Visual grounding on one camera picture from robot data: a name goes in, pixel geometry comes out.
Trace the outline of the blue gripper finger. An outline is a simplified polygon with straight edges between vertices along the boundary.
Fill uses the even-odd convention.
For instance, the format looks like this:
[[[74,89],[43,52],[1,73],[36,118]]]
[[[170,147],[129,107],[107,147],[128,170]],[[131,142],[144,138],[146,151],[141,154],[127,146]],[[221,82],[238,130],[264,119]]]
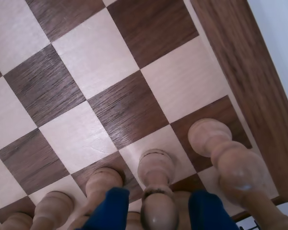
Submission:
[[[192,192],[188,202],[193,230],[238,230],[239,227],[224,209],[221,199],[205,190]]]
[[[97,206],[83,225],[84,230],[124,230],[127,224],[130,192],[114,187],[106,192],[105,199]]]

